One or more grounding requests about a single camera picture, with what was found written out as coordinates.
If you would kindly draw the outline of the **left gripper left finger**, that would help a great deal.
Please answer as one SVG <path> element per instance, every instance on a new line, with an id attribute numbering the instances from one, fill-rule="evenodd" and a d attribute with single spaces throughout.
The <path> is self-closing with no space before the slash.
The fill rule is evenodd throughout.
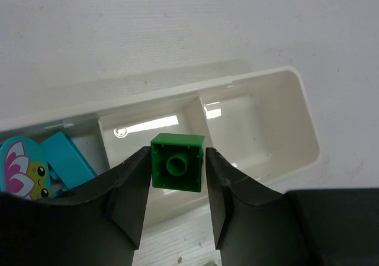
<path id="1" fill-rule="evenodd" d="M 2 265 L 131 265 L 151 179 L 145 146 L 55 198 L 1 193 Z"/>

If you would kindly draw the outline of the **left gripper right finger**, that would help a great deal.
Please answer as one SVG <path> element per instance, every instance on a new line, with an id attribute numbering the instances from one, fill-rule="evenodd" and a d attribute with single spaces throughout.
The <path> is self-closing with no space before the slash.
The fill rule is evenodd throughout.
<path id="1" fill-rule="evenodd" d="M 214 244 L 223 265 L 377 265 L 378 190 L 279 193 L 205 151 Z"/>

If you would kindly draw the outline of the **teal 2x2 lego brick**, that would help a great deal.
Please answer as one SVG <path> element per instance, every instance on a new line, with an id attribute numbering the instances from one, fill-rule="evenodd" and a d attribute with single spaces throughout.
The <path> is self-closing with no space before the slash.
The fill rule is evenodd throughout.
<path id="1" fill-rule="evenodd" d="M 53 197 L 97 177 L 93 167 L 68 135 L 57 132 L 38 145 L 47 159 L 50 178 L 63 184 L 53 192 Z"/>

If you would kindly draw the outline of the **teal frog flower lego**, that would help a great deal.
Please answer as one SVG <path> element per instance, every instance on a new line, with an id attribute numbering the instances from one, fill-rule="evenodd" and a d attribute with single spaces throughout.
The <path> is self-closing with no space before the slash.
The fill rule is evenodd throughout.
<path id="1" fill-rule="evenodd" d="M 33 139 L 14 136 L 1 143 L 1 191 L 27 200 L 52 196 L 47 158 Z"/>

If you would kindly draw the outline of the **green 2x2 lego brick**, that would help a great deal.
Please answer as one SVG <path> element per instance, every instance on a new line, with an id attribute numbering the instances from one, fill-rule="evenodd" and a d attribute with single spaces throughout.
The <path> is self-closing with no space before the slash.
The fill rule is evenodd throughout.
<path id="1" fill-rule="evenodd" d="M 199 193 L 205 136 L 160 133 L 150 142 L 152 187 Z"/>

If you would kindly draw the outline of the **white three-compartment tray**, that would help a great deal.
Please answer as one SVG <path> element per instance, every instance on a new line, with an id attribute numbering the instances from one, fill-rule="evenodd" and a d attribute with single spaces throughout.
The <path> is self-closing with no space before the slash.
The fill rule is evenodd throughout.
<path id="1" fill-rule="evenodd" d="M 159 133 L 205 136 L 234 167 L 272 184 L 315 164 L 316 129 L 300 75 L 269 69 L 153 92 L 51 108 L 1 121 L 1 143 L 40 143 L 68 135 L 97 174 L 118 165 Z"/>

